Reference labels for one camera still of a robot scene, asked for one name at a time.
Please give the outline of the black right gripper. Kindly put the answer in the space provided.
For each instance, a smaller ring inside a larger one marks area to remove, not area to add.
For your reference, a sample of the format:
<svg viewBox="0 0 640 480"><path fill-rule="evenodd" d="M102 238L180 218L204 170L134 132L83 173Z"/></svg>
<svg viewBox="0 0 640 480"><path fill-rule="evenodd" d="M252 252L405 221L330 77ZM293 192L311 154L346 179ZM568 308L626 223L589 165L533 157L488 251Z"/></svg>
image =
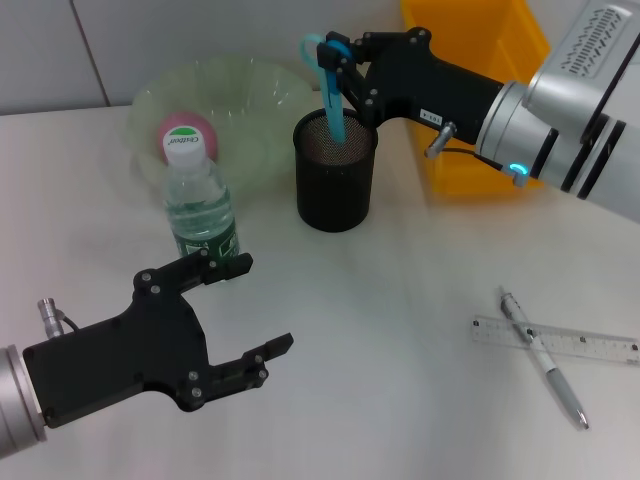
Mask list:
<svg viewBox="0 0 640 480"><path fill-rule="evenodd" d="M373 127L405 118L440 130L451 122L454 137L476 143L489 109L503 84L449 63L430 49L431 32L420 27L406 32L373 33L366 38L335 31L316 47L326 86L326 112L337 106L338 92Z"/></svg>

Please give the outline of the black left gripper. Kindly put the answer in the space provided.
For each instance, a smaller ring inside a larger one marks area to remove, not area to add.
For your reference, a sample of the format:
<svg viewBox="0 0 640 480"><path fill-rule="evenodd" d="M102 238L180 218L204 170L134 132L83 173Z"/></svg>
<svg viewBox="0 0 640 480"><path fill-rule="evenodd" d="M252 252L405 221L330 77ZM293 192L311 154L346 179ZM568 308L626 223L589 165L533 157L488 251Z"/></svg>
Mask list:
<svg viewBox="0 0 640 480"><path fill-rule="evenodd" d="M291 333L209 365L204 332L182 294L247 274L249 253L214 260L200 249L133 280L130 306L108 320L26 348L23 357L45 423L57 428L142 392L168 396L180 410L261 388L266 363L285 355Z"/></svg>

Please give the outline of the blue scissors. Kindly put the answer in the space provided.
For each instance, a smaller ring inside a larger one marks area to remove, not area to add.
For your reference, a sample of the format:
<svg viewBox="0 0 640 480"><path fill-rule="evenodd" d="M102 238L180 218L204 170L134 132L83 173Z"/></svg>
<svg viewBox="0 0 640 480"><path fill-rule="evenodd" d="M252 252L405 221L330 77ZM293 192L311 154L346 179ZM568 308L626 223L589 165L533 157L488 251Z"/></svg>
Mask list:
<svg viewBox="0 0 640 480"><path fill-rule="evenodd" d="M336 74L320 67L317 58L312 57L307 52L306 45L310 42L318 45L325 44L340 52L347 59L351 59L352 55L350 49L339 41L323 41L322 37L317 34L306 35L299 45L302 60L314 71L318 78L330 136L334 142L343 144L346 141L346 129L342 107L342 94L337 86Z"/></svg>

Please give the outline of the clear water bottle green label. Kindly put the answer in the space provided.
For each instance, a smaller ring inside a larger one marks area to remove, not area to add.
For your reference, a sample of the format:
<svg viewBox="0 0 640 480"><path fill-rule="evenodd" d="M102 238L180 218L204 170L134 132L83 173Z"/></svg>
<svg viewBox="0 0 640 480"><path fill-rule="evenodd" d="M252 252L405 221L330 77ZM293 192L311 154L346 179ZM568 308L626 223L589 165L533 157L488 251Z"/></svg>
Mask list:
<svg viewBox="0 0 640 480"><path fill-rule="evenodd" d="M164 210L181 256L199 252L221 267L240 252L230 191L207 153L204 134L190 125L169 129L162 147L167 159Z"/></svg>

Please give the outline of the pink peach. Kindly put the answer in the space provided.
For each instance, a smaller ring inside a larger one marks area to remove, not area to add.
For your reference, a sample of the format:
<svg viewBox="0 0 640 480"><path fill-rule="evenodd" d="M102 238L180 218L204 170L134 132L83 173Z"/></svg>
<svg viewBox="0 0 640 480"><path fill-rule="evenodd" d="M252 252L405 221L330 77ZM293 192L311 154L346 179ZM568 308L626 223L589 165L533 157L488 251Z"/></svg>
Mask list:
<svg viewBox="0 0 640 480"><path fill-rule="evenodd" d="M218 137L211 123L197 113L175 112L167 116L156 129L156 143L164 163L167 163L163 147L164 136L168 131L180 126L189 126L198 129L203 135L208 157L214 162L217 161Z"/></svg>

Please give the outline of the clear plastic ruler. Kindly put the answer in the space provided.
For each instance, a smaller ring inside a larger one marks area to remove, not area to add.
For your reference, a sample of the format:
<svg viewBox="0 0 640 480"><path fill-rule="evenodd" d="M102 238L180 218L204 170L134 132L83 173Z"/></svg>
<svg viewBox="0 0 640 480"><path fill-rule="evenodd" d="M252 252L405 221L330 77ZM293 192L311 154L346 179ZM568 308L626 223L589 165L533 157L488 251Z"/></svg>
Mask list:
<svg viewBox="0 0 640 480"><path fill-rule="evenodd" d="M477 342L640 367L640 340L507 319L476 316Z"/></svg>

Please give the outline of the translucent green plastic fruit plate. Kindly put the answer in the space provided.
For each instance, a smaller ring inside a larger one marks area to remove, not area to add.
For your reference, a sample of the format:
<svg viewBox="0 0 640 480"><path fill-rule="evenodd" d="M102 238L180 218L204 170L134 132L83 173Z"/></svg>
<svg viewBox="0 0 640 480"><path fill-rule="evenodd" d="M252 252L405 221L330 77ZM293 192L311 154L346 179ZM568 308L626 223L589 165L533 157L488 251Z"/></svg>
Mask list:
<svg viewBox="0 0 640 480"><path fill-rule="evenodd" d="M217 134L216 162L234 200L245 202L292 178L294 127L313 105L307 81L274 63L223 55L172 68L134 97L124 142L145 180L166 177L161 126L196 114Z"/></svg>

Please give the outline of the black mesh pen holder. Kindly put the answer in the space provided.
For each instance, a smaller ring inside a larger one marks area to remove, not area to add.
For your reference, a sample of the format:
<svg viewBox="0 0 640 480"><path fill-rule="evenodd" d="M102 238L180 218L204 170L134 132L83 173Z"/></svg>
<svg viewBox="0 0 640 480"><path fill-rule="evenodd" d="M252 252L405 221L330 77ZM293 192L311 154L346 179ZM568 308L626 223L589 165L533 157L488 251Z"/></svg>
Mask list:
<svg viewBox="0 0 640 480"><path fill-rule="evenodd" d="M338 233L368 215L378 134L344 111L346 140L331 138L325 111L305 115L293 132L296 201L301 219L314 229Z"/></svg>

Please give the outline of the silver white pen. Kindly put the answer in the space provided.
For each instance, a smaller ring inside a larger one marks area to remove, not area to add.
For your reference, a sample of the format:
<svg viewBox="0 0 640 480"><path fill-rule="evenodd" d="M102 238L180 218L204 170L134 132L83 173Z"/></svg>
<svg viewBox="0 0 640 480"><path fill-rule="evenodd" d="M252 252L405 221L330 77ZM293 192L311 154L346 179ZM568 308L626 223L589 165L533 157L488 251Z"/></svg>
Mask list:
<svg viewBox="0 0 640 480"><path fill-rule="evenodd" d="M568 417L581 430L589 430L590 423L584 407L559 369L539 334L526 318L514 296L503 287L498 288L500 310L511 322L520 341L533 352L533 358L544 373L546 382Z"/></svg>

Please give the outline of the yellow plastic bin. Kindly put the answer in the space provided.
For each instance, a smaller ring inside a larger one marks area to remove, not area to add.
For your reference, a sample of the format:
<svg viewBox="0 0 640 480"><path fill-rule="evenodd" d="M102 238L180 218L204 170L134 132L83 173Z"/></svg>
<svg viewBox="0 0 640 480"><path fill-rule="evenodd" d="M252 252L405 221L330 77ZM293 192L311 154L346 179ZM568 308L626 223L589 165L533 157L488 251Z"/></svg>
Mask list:
<svg viewBox="0 0 640 480"><path fill-rule="evenodd" d="M432 34L440 59L506 83L527 84L550 47L526 0L401 0L405 27ZM407 124L426 195L439 202L473 203L522 197L543 188L512 180L468 154L445 152L428 160L424 150L435 132Z"/></svg>

